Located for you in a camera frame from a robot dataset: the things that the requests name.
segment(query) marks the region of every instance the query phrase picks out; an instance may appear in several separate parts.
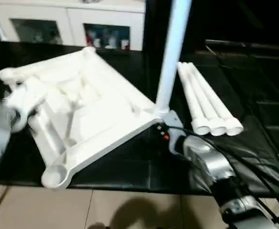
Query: black table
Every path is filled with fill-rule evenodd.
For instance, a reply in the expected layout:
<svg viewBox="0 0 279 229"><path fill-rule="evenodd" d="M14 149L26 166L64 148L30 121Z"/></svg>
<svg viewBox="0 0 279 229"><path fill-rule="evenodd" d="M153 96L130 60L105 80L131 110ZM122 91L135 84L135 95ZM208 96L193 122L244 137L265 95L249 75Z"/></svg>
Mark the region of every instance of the black table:
<svg viewBox="0 0 279 229"><path fill-rule="evenodd" d="M49 59L81 47L0 42L0 70ZM139 90L155 101L161 58L141 52L97 52ZM186 55L194 62L229 110L244 125L235 137L212 137L216 144L238 153L279 182L279 60L248 57ZM0 81L0 98L5 86ZM190 115L181 83L176 78L171 109L185 127ZM150 128L77 173L70 188L94 188L156 193L209 195L198 170L172 156L155 141ZM271 197L260 180L244 165L230 158L250 189ZM0 184L41 186L45 165L28 128L14 134L0 167ZM279 197L279 184L269 180Z"/></svg>

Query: silver metal arm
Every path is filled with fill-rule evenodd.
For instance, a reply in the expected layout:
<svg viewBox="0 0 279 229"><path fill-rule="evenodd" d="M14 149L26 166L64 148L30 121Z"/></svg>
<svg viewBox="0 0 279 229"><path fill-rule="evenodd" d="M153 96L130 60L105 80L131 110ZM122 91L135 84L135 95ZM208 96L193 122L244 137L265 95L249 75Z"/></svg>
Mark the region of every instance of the silver metal arm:
<svg viewBox="0 0 279 229"><path fill-rule="evenodd" d="M183 128L174 111L164 118L167 126ZM183 130L167 130L169 150L173 154L182 154L196 168L199 168L204 182L210 188L219 205L222 219L232 229L276 229L255 198L248 194L241 184L226 157L212 145L196 136L187 136Z"/></svg>

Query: white pipe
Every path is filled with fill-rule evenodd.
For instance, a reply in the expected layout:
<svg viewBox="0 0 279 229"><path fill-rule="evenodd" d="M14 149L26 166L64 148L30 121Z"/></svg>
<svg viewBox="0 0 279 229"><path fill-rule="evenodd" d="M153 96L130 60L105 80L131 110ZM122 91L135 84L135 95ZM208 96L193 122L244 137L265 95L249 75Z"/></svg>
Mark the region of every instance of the white pipe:
<svg viewBox="0 0 279 229"><path fill-rule="evenodd" d="M195 73L195 77L199 82L201 88L203 89L206 97L213 105L215 111L217 112L218 116L225 121L225 126L227 128L226 134L229 136L235 136L240 134L244 128L239 122L239 120L232 116L231 112L228 108L224 105L221 99L217 96L215 91L209 85L209 83L205 80L205 78L201 75L198 69L194 66L193 63L189 63L189 66L193 69Z"/></svg>
<svg viewBox="0 0 279 229"><path fill-rule="evenodd" d="M186 25L192 0L174 0L170 16L167 40L156 100L156 112L164 115L169 111L169 102L183 45Z"/></svg>
<svg viewBox="0 0 279 229"><path fill-rule="evenodd" d="M220 136L226 133L225 122L222 118L219 118L216 111L214 110L211 103L208 101L206 95L204 94L202 88L200 87L193 69L187 63L183 63L187 69L188 77L195 92L196 98L203 110L205 117L209 120L209 127L211 129L211 134L214 136Z"/></svg>
<svg viewBox="0 0 279 229"><path fill-rule="evenodd" d="M193 131L196 134L205 135L211 131L210 127L208 126L209 122L205 118L191 83L188 80L185 65L183 65L181 62L178 62L178 73L181 79L188 108L192 116Z"/></svg>

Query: tiled floor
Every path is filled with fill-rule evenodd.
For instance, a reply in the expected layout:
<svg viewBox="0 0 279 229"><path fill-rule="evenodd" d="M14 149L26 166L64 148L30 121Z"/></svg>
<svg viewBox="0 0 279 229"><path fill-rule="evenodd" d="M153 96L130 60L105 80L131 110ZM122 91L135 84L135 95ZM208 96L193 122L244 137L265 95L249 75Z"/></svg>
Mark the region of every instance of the tiled floor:
<svg viewBox="0 0 279 229"><path fill-rule="evenodd" d="M0 186L0 196L5 187ZM263 199L276 214L273 199ZM225 229L212 197L10 187L0 229Z"/></svg>

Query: cabinet door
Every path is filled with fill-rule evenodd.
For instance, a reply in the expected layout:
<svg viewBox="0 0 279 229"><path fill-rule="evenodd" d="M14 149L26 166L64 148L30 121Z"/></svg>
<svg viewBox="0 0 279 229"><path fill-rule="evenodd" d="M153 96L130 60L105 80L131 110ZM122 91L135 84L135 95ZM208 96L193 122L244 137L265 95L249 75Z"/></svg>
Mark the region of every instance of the cabinet door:
<svg viewBox="0 0 279 229"><path fill-rule="evenodd" d="M0 5L0 25L12 42L74 45L65 8Z"/></svg>
<svg viewBox="0 0 279 229"><path fill-rule="evenodd" d="M142 50L144 13L68 9L75 45Z"/></svg>

